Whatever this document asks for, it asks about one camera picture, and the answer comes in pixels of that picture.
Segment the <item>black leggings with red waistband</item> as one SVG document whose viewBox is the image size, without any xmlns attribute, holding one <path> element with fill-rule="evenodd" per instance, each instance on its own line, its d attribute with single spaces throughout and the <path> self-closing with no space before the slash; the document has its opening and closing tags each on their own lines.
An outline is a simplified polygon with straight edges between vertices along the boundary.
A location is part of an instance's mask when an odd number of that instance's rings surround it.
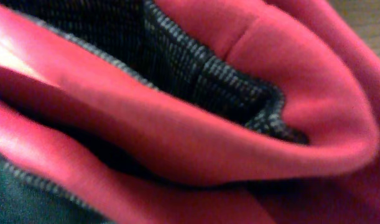
<svg viewBox="0 0 380 224">
<path fill-rule="evenodd" d="M 380 59 L 328 1 L 0 1 L 0 223 L 380 223 Z"/>
</svg>

